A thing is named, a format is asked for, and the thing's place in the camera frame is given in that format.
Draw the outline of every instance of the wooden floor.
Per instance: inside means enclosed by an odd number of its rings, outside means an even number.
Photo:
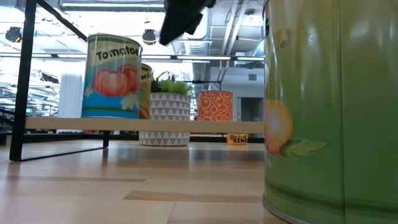
[[[24,145],[24,156],[101,147],[97,140]],[[109,149],[23,163],[0,148],[0,223],[285,223],[264,211],[264,146],[190,143]]]

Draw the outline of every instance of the tomato illustration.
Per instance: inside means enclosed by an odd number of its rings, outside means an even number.
[[[124,64],[119,67],[119,72],[125,74],[130,80],[130,91],[136,91],[139,87],[139,73],[130,64]]]
[[[293,119],[288,107],[279,100],[266,100],[264,124],[267,150],[276,155],[292,135]]]
[[[94,75],[93,88],[104,96],[122,96],[129,92],[130,80],[125,74],[104,68]]]

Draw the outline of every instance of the metal can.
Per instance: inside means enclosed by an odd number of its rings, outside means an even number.
[[[139,118],[142,47],[109,34],[88,37],[81,117]]]
[[[152,68],[147,64],[141,64],[141,79],[139,84],[139,118],[149,119],[150,88],[152,85]]]

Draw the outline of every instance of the orange patterned cup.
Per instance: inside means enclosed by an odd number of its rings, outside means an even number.
[[[203,91],[198,94],[198,121],[232,121],[233,94]]]

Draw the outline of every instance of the leaf illustration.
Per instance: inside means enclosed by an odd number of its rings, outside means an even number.
[[[279,154],[285,159],[297,159],[309,156],[325,146],[325,142],[309,141],[306,139],[289,140],[284,144]]]
[[[120,101],[122,104],[122,109],[134,109],[134,107],[138,108],[139,97],[134,92],[129,92],[128,94],[123,96],[123,99]]]
[[[86,89],[85,89],[85,97],[89,97],[93,93],[94,93],[94,89],[93,89],[92,85],[89,85],[88,87],[86,87]]]

